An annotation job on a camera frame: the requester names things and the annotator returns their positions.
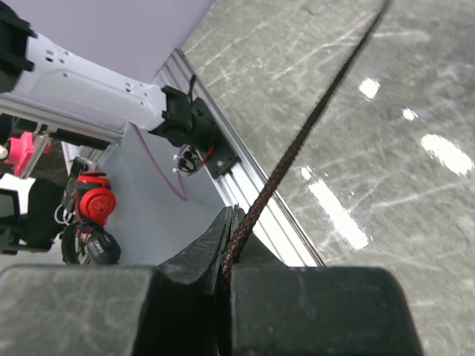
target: red component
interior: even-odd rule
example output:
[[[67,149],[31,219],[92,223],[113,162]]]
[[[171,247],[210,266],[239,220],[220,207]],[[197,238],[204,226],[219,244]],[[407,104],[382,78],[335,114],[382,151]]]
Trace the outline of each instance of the red component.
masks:
[[[76,214],[104,226],[116,207],[111,181],[101,171],[87,171],[76,180]]]
[[[12,165],[13,173],[19,177],[22,175],[34,152],[35,147],[31,132],[23,133],[19,139],[10,137],[10,153],[5,163]]]

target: pink part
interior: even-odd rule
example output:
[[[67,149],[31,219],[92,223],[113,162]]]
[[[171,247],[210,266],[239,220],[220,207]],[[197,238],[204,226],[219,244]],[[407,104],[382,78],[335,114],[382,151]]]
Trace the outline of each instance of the pink part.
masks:
[[[13,165],[13,173],[19,177],[26,168],[31,156],[35,152],[33,145],[33,134],[25,132],[19,139],[10,138],[10,154],[5,163]]]

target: dark red rope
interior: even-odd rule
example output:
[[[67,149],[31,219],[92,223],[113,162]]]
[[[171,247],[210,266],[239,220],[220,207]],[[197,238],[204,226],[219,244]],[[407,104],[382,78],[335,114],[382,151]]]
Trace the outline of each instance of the dark red rope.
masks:
[[[340,71],[336,74],[334,80],[328,87],[320,102],[315,106],[313,112],[309,115],[294,141],[290,144],[289,148],[287,148],[286,153],[282,156],[274,171],[271,173],[264,188],[259,193],[258,198],[254,201],[251,208],[249,208],[249,211],[244,217],[242,223],[238,226],[235,234],[231,237],[229,247],[226,251],[226,255],[221,266],[221,283],[225,290],[229,289],[231,267],[238,262],[239,255],[244,249],[244,246],[249,239],[249,235],[252,233],[252,229],[258,221],[259,216],[262,214],[262,211],[266,207],[272,195],[277,191],[277,187],[285,177],[289,168],[292,166],[292,163],[295,161],[295,158],[312,132],[313,127],[320,121],[320,118],[327,109],[327,106],[330,103],[333,95],[347,75],[353,62],[358,57],[358,54],[360,54],[361,50],[366,45],[371,34],[374,32],[379,22],[387,12],[390,3],[391,0],[384,0],[380,11],[375,16],[370,26],[367,28],[360,42],[356,45],[353,52],[341,67]]]

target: wire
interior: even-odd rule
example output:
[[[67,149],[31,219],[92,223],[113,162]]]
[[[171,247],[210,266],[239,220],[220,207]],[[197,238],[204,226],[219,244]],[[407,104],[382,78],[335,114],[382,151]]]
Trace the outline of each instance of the wire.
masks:
[[[214,146],[209,146],[208,148],[208,152],[206,153],[206,155],[204,156],[203,160],[201,161],[203,163],[203,165],[206,164],[206,162],[208,162],[208,159],[209,157],[211,157],[211,155],[213,154],[214,152]]]
[[[63,211],[62,211],[62,220],[60,220],[58,218],[58,213],[59,213],[59,209],[63,208]],[[71,220],[73,218],[74,214],[72,213],[68,213],[65,209],[64,206],[62,206],[62,204],[59,204],[58,207],[56,208],[56,210],[54,211],[54,221],[56,221],[58,224],[60,225],[67,225],[69,226],[70,223],[69,223],[69,220]]]
[[[157,169],[158,174],[162,177],[163,182],[165,182],[165,184],[170,188],[171,191],[173,191],[175,193],[175,195],[177,197],[179,197],[184,202],[188,202],[189,201],[188,194],[186,193],[185,186],[183,185],[183,181],[182,181],[182,177],[180,175],[180,172],[177,172],[177,177],[178,177],[178,182],[179,182],[180,187],[181,187],[181,191],[176,189],[174,187],[174,185],[168,180],[166,175],[163,173],[162,169],[158,165],[158,163],[155,160],[154,156],[151,154],[150,149],[148,148],[148,146],[147,146],[147,144],[146,144],[146,142],[143,138],[143,135],[140,133],[139,128],[133,123],[131,123],[131,125],[132,125],[132,128],[134,129],[135,133],[137,134],[137,136],[140,140],[140,143],[142,144],[145,152],[147,153],[148,158],[150,158],[150,160],[151,160],[152,164],[154,165],[155,169]]]

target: black plastic piece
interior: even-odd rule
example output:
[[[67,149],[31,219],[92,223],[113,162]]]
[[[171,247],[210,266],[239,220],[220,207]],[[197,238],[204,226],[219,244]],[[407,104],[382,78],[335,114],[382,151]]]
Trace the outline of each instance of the black plastic piece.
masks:
[[[121,254],[117,240],[104,229],[92,231],[86,242],[86,251],[88,256],[100,265],[115,265]]]
[[[6,114],[0,116],[0,122],[4,122],[3,126],[0,126],[0,144],[5,137],[21,136],[24,132],[37,132],[38,134],[42,134],[48,128],[47,125],[42,124],[38,129],[37,122]],[[57,139],[72,145],[87,146],[103,151],[110,145],[110,142],[94,139],[93,137],[66,131],[61,128],[57,129],[54,133],[49,133],[49,136],[52,139]]]
[[[34,64],[26,59],[30,36],[35,36],[30,24],[0,1],[0,93],[12,91],[24,70],[33,71]]]
[[[239,157],[226,141],[206,103],[197,98],[190,101],[189,94],[165,86],[167,111],[164,122],[151,134],[165,137],[173,146],[190,145],[205,157],[213,147],[213,153],[206,161],[206,167],[214,179],[222,176],[238,162]]]
[[[422,356],[404,293],[381,268],[232,270],[232,354]]]
[[[14,121],[15,118],[11,115],[0,115],[0,145],[5,145],[11,137]]]
[[[103,141],[101,139],[94,139],[93,137],[62,130],[61,128],[56,130],[55,133],[51,133],[50,137],[52,139],[58,139],[59,141],[70,143],[72,145],[87,146],[102,151],[104,151],[111,144],[110,142]]]

